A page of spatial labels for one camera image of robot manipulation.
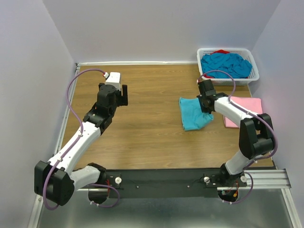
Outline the light blue t shirt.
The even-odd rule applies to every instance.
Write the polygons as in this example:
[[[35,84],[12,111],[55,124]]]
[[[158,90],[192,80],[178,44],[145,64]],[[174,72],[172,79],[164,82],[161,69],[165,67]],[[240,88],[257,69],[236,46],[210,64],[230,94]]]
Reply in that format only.
[[[181,121],[184,131],[200,130],[211,123],[213,114],[201,110],[198,98],[179,98]]]

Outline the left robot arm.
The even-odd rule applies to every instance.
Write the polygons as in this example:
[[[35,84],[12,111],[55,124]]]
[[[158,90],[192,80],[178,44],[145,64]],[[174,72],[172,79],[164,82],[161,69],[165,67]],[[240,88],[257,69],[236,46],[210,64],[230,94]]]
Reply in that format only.
[[[128,105],[127,85],[116,88],[110,84],[99,84],[97,101],[66,145],[47,162],[39,161],[34,168],[34,192],[53,203],[64,206],[73,193],[87,185],[102,187],[106,169],[90,163],[75,171],[74,168],[90,145],[96,141],[112,123],[115,111]]]

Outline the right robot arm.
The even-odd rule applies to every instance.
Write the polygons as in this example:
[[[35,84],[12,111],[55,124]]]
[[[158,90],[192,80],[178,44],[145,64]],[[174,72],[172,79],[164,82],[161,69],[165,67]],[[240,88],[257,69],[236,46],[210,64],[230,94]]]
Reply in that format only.
[[[238,151],[221,165],[217,175],[222,186],[231,185],[254,162],[269,158],[277,151],[278,142],[268,114],[245,109],[225,93],[198,95],[197,98],[203,113],[220,113],[239,128]]]

